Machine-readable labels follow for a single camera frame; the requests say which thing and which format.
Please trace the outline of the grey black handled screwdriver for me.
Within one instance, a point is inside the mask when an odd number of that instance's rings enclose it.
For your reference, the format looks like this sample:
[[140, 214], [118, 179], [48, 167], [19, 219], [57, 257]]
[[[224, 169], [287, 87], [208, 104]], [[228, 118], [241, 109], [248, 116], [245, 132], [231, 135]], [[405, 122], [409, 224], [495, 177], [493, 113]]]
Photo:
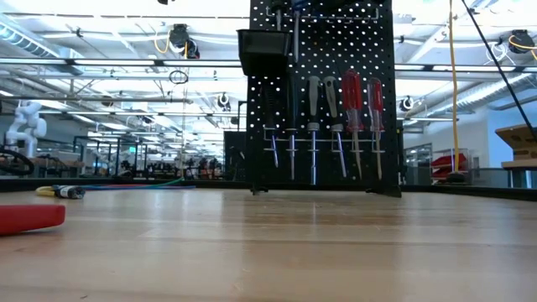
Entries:
[[345, 164], [345, 156], [342, 147], [341, 133], [343, 132], [343, 121], [340, 115], [341, 108], [337, 95], [337, 82], [333, 76], [327, 76], [323, 80], [326, 101], [330, 110], [331, 118], [331, 133], [332, 133], [332, 151], [337, 153], [341, 164], [341, 175], [347, 177], [347, 168]]
[[318, 76], [311, 76], [308, 79], [308, 101], [309, 101], [309, 122], [307, 129], [311, 135], [311, 184], [316, 185], [317, 174], [316, 174], [316, 164], [317, 164], [317, 147], [316, 147], [316, 133], [320, 129], [319, 124], [319, 96], [321, 93], [321, 80]]

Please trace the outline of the red T-handle hex key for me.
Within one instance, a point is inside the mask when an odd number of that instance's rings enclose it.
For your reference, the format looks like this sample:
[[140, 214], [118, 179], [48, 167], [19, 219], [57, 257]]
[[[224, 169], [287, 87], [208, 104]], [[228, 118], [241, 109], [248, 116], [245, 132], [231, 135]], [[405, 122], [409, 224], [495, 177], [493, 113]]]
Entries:
[[0, 206], [0, 236], [57, 227], [64, 221], [63, 205]]

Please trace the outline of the black plastic pegboard bin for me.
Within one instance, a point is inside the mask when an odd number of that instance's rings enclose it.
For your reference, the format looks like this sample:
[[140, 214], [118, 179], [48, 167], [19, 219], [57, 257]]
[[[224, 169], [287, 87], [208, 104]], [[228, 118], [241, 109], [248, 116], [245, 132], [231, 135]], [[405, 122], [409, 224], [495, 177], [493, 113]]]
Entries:
[[238, 55], [246, 76], [281, 76], [288, 69], [291, 33], [239, 29]]

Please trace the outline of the black metal pegboard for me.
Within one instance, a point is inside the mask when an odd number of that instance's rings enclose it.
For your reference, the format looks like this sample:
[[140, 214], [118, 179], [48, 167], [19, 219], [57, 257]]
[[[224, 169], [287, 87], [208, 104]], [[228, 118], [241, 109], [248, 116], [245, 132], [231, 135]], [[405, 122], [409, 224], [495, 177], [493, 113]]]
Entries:
[[[376, 154], [361, 153], [362, 178], [358, 177], [354, 153], [344, 153], [347, 177], [341, 175], [337, 153], [317, 153], [316, 185], [369, 185], [365, 191], [398, 197], [399, 135], [395, 110], [394, 21], [391, 0], [309, 0], [310, 5], [300, 14], [299, 61], [294, 63], [294, 20], [291, 0], [284, 0], [286, 10], [282, 30], [291, 33], [288, 69], [281, 76], [247, 76], [246, 121], [246, 179], [253, 184], [253, 193], [268, 183], [311, 184], [311, 152], [295, 154], [295, 179], [290, 179], [289, 153], [278, 152], [279, 167], [274, 166], [273, 152], [264, 151], [265, 100], [263, 85], [269, 83], [275, 92], [274, 121], [276, 128], [287, 128], [287, 76], [295, 85], [296, 130], [309, 132], [308, 79], [321, 80], [319, 96], [320, 131], [331, 131], [330, 110], [326, 101], [323, 80], [336, 78], [338, 101], [341, 108], [343, 133], [347, 129], [347, 114], [343, 107], [341, 82], [344, 73], [354, 69], [360, 75], [362, 88], [361, 138], [373, 138], [368, 108], [368, 81], [372, 77], [382, 82], [383, 131], [381, 144], [387, 152], [381, 154], [383, 178], [378, 179]], [[276, 30], [276, 19], [271, 12], [272, 0], [250, 0], [250, 21], [247, 29]]]

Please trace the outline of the red bin storage rack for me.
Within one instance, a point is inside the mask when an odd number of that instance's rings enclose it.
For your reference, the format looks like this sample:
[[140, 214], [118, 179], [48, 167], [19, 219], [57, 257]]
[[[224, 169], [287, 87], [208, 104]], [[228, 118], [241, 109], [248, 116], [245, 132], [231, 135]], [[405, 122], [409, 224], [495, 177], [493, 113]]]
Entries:
[[[467, 172], [468, 160], [464, 154], [458, 155], [458, 172], [465, 174]], [[454, 173], [456, 167], [456, 156], [454, 154], [448, 154], [440, 156], [431, 163], [433, 180], [447, 180], [447, 177]]]

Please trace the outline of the black hoop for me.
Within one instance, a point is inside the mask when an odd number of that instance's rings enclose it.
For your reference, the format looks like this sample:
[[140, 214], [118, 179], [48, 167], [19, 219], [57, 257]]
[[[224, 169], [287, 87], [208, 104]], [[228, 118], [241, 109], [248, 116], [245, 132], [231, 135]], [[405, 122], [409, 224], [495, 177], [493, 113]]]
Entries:
[[26, 176], [34, 172], [34, 163], [21, 153], [0, 148], [0, 171], [16, 176]]

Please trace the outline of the brown cardboard box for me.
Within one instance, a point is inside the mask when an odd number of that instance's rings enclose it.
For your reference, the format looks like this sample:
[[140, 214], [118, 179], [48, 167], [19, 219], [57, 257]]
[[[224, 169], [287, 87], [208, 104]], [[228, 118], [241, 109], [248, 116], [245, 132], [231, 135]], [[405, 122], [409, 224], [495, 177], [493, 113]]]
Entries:
[[537, 140], [526, 125], [499, 128], [495, 133], [512, 149], [514, 161], [537, 159]]

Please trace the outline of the grey wood-topped workbench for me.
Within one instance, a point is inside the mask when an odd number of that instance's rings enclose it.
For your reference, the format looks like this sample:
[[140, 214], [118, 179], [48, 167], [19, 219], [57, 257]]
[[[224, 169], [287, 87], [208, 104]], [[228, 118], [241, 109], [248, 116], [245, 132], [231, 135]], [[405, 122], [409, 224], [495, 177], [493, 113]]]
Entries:
[[508, 186], [515, 189], [537, 189], [537, 159], [502, 162], [508, 171]]

